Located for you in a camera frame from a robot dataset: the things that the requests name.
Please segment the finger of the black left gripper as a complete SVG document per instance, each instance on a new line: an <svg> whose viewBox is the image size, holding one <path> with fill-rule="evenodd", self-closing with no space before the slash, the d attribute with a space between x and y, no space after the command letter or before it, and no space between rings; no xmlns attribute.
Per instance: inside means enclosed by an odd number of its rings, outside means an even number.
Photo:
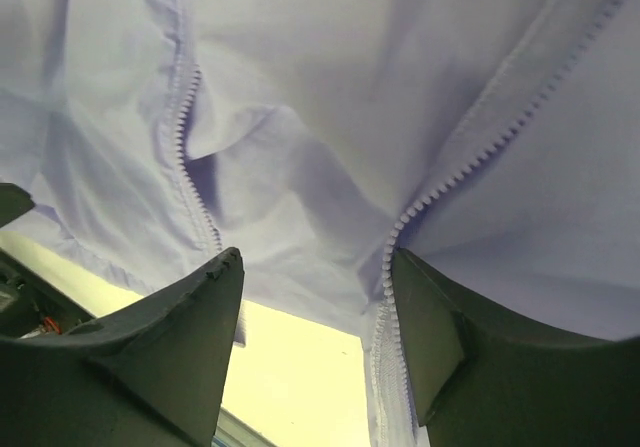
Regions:
<svg viewBox="0 0 640 447"><path fill-rule="evenodd" d="M417 422L434 446L635 446L639 342L527 318L407 250L392 261Z"/></svg>
<svg viewBox="0 0 640 447"><path fill-rule="evenodd" d="M185 278L95 318L1 259L5 446L208 446L244 282L224 250Z"/></svg>

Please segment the lavender purple jacket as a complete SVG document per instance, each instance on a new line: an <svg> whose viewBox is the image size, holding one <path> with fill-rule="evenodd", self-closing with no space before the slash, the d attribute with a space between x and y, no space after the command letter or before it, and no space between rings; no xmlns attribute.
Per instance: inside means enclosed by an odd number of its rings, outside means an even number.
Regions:
<svg viewBox="0 0 640 447"><path fill-rule="evenodd" d="M398 251L639 342L639 0L1 0L1 178L11 231L142 295L238 248L361 339L372 444L433 446Z"/></svg>

